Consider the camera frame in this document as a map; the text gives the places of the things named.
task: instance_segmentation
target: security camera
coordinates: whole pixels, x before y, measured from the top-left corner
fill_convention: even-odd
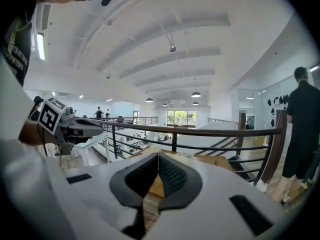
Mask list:
[[[177,48],[176,48],[175,46],[171,46],[171,48],[170,48],[169,52],[172,52],[172,53],[173,53],[173,52],[175,52],[175,51],[176,51],[176,49],[177,49]]]

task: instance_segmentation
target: man in black shirt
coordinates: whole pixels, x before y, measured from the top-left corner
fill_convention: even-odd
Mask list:
[[[27,74],[31,54],[31,19],[37,4],[64,4],[77,0],[0,0],[3,15],[0,26],[0,60],[5,60],[7,66],[23,86]],[[54,143],[55,138],[44,132],[45,142]],[[41,145],[38,134],[38,123],[26,120],[20,132],[19,139],[30,145]]]
[[[38,121],[38,118],[40,116],[40,112],[38,111],[38,108],[40,108],[41,103],[44,102],[44,99],[40,96],[35,96],[33,99],[34,106],[33,109],[30,111],[29,119],[32,121]]]
[[[96,111],[94,115],[96,118],[102,118],[102,115],[104,115],[104,113],[101,111],[99,106],[98,106],[98,111]]]
[[[283,202],[294,198],[301,188],[301,180],[307,174],[318,147],[320,133],[320,90],[308,83],[308,72],[305,67],[294,71],[298,88],[289,96],[287,121],[292,124],[291,140],[284,161],[282,179],[272,194],[279,202],[289,179],[294,179]]]

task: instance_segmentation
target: black cable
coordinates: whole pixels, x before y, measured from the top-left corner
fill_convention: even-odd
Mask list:
[[[38,134],[39,134],[39,136],[40,136],[40,138],[42,140],[44,153],[45,153],[46,156],[48,156],[47,148],[46,148],[46,144],[45,144],[45,129],[42,127],[42,136],[41,136],[40,131],[39,131],[39,124],[38,124],[37,128],[38,128]]]

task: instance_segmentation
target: black shorts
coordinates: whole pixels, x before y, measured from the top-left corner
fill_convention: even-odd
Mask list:
[[[314,150],[299,147],[290,143],[286,153],[282,176],[291,178],[296,175],[299,180],[305,178],[307,171],[314,158]]]

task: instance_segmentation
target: window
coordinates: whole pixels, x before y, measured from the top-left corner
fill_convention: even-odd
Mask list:
[[[196,111],[168,110],[166,112],[166,126],[196,128]]]

